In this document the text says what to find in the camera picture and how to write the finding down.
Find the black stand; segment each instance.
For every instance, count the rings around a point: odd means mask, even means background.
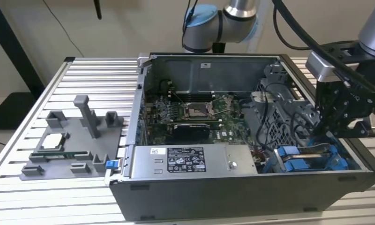
[[[30,93],[10,93],[0,105],[0,129],[16,129],[32,108],[36,99],[43,93],[44,85],[1,10],[0,45],[30,90]]]

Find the green circuit board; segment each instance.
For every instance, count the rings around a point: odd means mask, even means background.
[[[208,102],[172,102],[153,97],[147,104],[148,145],[172,144],[172,130],[177,124],[205,125],[208,138],[199,144],[229,143],[254,146],[251,131],[242,113],[239,100],[229,95],[215,95]]]

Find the blue latch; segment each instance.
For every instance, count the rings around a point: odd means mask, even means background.
[[[105,163],[105,169],[115,170],[119,168],[119,161],[117,160],[109,160]]]

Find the slotted aluminum surface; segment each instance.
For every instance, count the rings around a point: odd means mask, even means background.
[[[306,58],[294,58],[294,62],[315,84],[304,67]],[[97,115],[115,110],[125,117],[123,134],[127,133],[136,67],[136,59],[76,59],[73,63],[63,64],[0,155],[0,224],[133,224],[124,220],[103,178],[21,181],[17,175],[47,126],[44,117],[48,111],[61,109],[65,116],[80,116],[71,103],[76,94],[89,95],[89,106]],[[362,141],[375,156],[375,138]],[[347,194],[322,213],[171,221],[164,224],[375,224],[375,185],[362,193]]]

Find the warning label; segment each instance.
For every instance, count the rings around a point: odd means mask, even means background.
[[[168,148],[168,172],[205,172],[203,148]]]

